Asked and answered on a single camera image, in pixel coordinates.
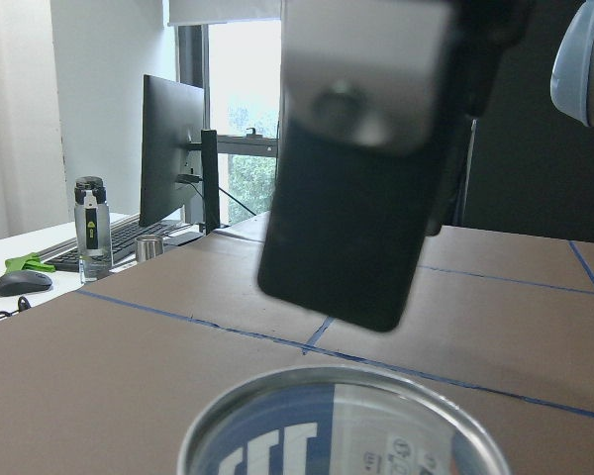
clear plastic bottle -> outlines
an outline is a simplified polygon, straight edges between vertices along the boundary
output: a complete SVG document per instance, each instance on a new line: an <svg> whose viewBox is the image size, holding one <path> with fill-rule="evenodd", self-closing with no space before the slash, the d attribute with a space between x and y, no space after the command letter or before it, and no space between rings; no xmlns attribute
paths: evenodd
<svg viewBox="0 0 594 475"><path fill-rule="evenodd" d="M105 277L112 267L110 210L103 180L97 176L75 182L75 228L81 283Z"/></svg>

window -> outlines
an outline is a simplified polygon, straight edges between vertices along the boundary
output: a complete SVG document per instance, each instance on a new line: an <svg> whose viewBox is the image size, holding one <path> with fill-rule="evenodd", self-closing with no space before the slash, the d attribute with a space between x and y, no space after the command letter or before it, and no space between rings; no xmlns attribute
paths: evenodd
<svg viewBox="0 0 594 475"><path fill-rule="evenodd" d="M279 20L181 27L179 50L181 81L205 87L206 126L218 131L220 186L256 213L268 210L279 120ZM224 224L251 216L224 193L220 208Z"/></svg>

metal cup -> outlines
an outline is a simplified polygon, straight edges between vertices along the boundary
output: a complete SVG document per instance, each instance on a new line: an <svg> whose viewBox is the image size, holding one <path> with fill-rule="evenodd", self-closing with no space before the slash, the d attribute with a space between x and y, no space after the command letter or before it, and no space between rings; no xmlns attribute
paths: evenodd
<svg viewBox="0 0 594 475"><path fill-rule="evenodd" d="M135 239L137 262L145 262L161 254L163 254L162 236L143 235Z"/></svg>

black label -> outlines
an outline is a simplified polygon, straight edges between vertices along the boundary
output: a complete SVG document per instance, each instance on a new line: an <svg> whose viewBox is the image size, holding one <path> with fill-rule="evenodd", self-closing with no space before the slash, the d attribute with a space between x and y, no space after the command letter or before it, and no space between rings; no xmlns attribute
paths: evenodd
<svg viewBox="0 0 594 475"><path fill-rule="evenodd" d="M98 249L97 209L86 208L86 249Z"/></svg>

blue line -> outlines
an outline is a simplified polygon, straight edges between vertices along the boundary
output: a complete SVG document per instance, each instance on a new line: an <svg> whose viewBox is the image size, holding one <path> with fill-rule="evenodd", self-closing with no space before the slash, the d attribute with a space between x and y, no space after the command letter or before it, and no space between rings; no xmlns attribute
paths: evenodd
<svg viewBox="0 0 594 475"><path fill-rule="evenodd" d="M258 333L258 332L246 332L246 331L242 331L242 330L237 330L237 329L231 329L228 327L222 327L220 325L217 324L212 324L210 322L204 321L204 320L200 320L200 319L195 319L193 317L185 317L182 315L178 315L178 314L173 314L171 312L165 312L163 310L159 310L159 309L155 309L152 307L148 307L145 305L139 305L139 304L134 304L131 302L126 302L124 300L120 300L120 299L115 299L114 297L107 297L104 295L99 295L99 294L94 294L92 292L88 292L86 290L82 290L82 289L78 289L74 291L75 293L81 294L81 295L85 295L88 297L92 297L95 299L99 299L99 300L104 300L106 302L111 302L113 304L118 304L121 306L125 306L125 307L130 307L133 309L138 309L138 310L142 310L145 312L149 312L149 313L154 313L154 314L158 314L158 315L163 315L165 317L170 317L170 318L174 318L176 320L180 320L183 322L188 322L188 323L192 323L192 324L199 324L199 325L203 325L206 327L210 327L212 329L217 329L217 330L222 330L225 332L229 332L229 333L235 333L235 334L239 334L239 335L243 335L243 336L250 336L253 338L258 338L258 339L264 339L267 341L272 341L274 343L280 343L280 344L284 344L286 346L291 346L294 348L299 348L302 350L302 352L308 352L308 351L313 351L319 354L324 354L327 356L332 356L335 358L339 358L339 359L344 359L346 361L352 361L352 362L356 362L356 363L361 363L361 364L365 364L368 366L374 366L377 368L384 368L384 369L388 369L390 371L394 371L397 373L401 373L401 374L406 374L408 376L415 376L418 378L422 378L422 379L427 379L430 381L436 381L439 383L445 383L445 384L450 384L451 386L458 386L461 388L466 388L466 389L474 389L477 391L483 391L483 392L487 392L487 393L492 393L492 394L497 394L497 395L501 395L501 396L507 396L509 398L513 398L513 399L518 399L520 401L524 401L526 403L529 404L536 404L539 406L546 406L546 407L550 407L550 408L555 408L555 409L560 409L562 411L567 411L570 412L572 414L576 414L579 416L584 416L584 417L588 417L588 418L592 418L594 419L594 411L588 411L586 409L581 409L581 408L575 408L573 406L567 406L564 404L559 404L559 403L554 403L552 401L547 401L544 399L539 399L539 398L531 398L529 396L521 396L519 394L516 393L511 393L508 391L501 391L501 390L497 390L497 389L493 389L493 388L488 388L485 386L479 386L473 383L467 383L464 381L459 381L457 379L452 379L452 378L446 378L443 376L438 376L432 373L426 373L424 371L418 371L415 369L410 369L410 368L405 368L402 366L395 366L393 364L388 364L388 363L383 363L380 361L374 361L371 359L367 359L367 358L362 358L360 356L354 356L351 354L346 354L346 353L341 353L339 351L331 351L328 349L324 349L324 348L320 348L318 346L313 346L309 343L299 343L297 341L292 341L290 339L284 339L284 338L280 338L280 337L276 337L276 336L270 336L268 334L264 334L264 333Z"/></svg>
<svg viewBox="0 0 594 475"><path fill-rule="evenodd" d="M574 243L573 240L569 240L568 242L570 244L570 247L572 248L572 251L574 252L574 255L576 255L576 258L579 260L579 262L583 266L583 269L585 269L587 276L590 278L590 280L594 284L594 272L592 272L592 269L589 266L589 264L587 263L587 261L585 260L585 258L583 257L583 254L581 254L581 251L578 250L578 247L576 246L576 243Z"/></svg>
<svg viewBox="0 0 594 475"><path fill-rule="evenodd" d="M326 317L326 319L324 320L324 322L321 324L321 326L317 329L316 332L313 333L313 335L310 337L310 339L308 341L306 341L306 344L309 346L315 346L315 343L317 343L317 341L319 341L319 338L322 337L322 335L324 334L324 332L328 329L328 327L332 324L332 322L335 319L333 317Z"/></svg>
<svg viewBox="0 0 594 475"><path fill-rule="evenodd" d="M564 292L577 292L579 294L594 295L594 291L593 290L572 289L570 287L561 287L559 285L543 284L541 282L531 282L531 281L528 281L528 280L511 279L511 278L508 278L508 277L497 277L497 276L494 276L494 275L477 274L475 272L467 272L467 271L464 271L464 270L442 269L442 268L439 268L439 267L431 267L429 265L419 265L418 267L420 267L422 269L436 270L437 272L446 272L446 273L450 273L450 274L468 275L470 277L480 277L482 279L501 280L503 282L512 282L512 283L515 283L515 284L534 285L534 286L537 286L537 287L546 287L547 289L562 290Z"/></svg>

